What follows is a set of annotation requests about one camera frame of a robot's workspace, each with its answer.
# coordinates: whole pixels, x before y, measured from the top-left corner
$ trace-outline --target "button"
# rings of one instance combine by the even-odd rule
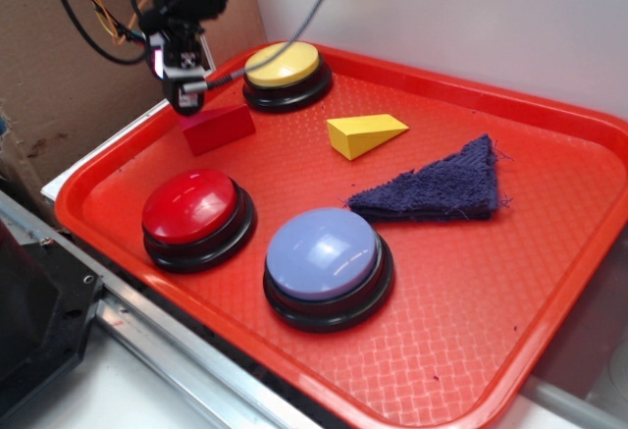
[[[244,66],[248,80],[260,87],[281,87],[303,80],[318,69],[319,54],[316,47],[296,41],[277,59],[259,69],[248,71],[249,68],[272,58],[285,45],[272,44],[248,58]]]
[[[266,264],[286,295],[321,300],[360,285],[376,253],[375,234],[365,220],[347,210],[323,208],[283,225],[269,245]]]
[[[236,209],[234,183],[225,174],[198,169],[158,187],[142,213],[144,230],[167,244],[199,241],[218,231]]]

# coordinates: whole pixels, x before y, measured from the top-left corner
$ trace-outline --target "triangular cloth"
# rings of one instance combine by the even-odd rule
[[[487,134],[455,154],[359,192],[347,206],[368,221],[489,220],[499,207],[497,158]]]

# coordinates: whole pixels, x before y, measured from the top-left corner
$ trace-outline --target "lavender button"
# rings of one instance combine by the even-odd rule
[[[376,258],[375,233],[364,219],[348,210],[321,208],[292,218],[277,231],[266,265],[286,295],[325,300],[360,285]]]

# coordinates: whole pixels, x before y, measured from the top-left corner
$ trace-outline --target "white wall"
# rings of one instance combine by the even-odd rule
[[[258,0],[270,41],[315,0]],[[628,0],[326,0],[302,39],[628,119]]]

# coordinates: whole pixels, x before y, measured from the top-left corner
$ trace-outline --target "plastic tray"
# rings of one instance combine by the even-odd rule
[[[56,203],[67,228],[297,389],[357,427],[479,427],[516,394],[628,216],[628,124],[507,90],[319,48],[334,71],[321,101],[252,112],[256,134],[198,157],[165,108],[82,167]],[[234,58],[216,76],[243,65]],[[242,81],[206,104],[243,102]],[[390,113],[410,130],[347,161],[325,120]],[[267,245],[295,215],[458,151],[488,133],[511,198],[489,222],[381,224],[396,283],[347,331],[281,322],[262,290]],[[252,196],[259,226],[228,263],[195,275],[153,266],[142,246],[148,195],[195,167]]]

